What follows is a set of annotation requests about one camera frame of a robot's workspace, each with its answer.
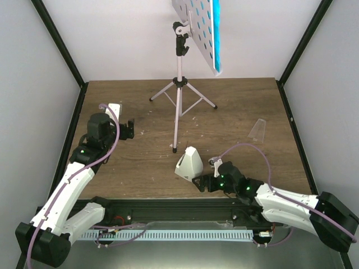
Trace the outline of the white metronome body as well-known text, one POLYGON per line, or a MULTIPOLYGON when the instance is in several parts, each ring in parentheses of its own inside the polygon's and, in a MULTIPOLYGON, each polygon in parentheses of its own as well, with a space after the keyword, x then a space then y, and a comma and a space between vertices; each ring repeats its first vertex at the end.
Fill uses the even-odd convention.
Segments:
POLYGON ((174 173, 191 182, 203 172, 203 162, 196 148, 189 146, 176 164, 174 173))

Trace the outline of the clear plastic metronome cover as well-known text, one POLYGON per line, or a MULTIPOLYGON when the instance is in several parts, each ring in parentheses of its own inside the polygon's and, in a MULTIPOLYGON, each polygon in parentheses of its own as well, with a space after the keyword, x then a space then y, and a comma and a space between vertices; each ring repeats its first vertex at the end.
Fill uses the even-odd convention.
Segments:
POLYGON ((247 137, 252 139, 253 141, 263 143, 265 138, 265 130, 266 120, 259 118, 252 127, 247 137))

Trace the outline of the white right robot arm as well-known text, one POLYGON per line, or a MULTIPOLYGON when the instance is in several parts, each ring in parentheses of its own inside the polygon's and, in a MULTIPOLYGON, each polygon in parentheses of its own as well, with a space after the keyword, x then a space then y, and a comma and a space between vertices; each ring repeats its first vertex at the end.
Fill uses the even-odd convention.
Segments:
POLYGON ((212 174, 192 182, 200 192, 234 194, 251 209, 249 218, 254 225, 272 222, 305 230, 337 252, 347 253, 357 242, 358 217, 332 193, 300 194, 274 188, 245 177, 230 161, 215 165, 212 174))

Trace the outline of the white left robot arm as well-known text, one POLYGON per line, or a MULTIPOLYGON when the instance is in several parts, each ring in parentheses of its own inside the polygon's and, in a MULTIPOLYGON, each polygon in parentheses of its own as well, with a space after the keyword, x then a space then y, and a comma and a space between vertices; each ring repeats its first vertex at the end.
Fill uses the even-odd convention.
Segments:
POLYGON ((19 223, 15 235, 26 256, 27 268, 31 268, 32 260, 59 267, 84 232, 97 223, 109 226, 114 221, 115 213, 106 207, 104 199, 89 202, 73 216, 70 212, 118 141, 134 137, 134 119, 121 124, 118 117, 110 108, 90 116, 87 131, 74 149, 56 189, 28 224, 19 223))

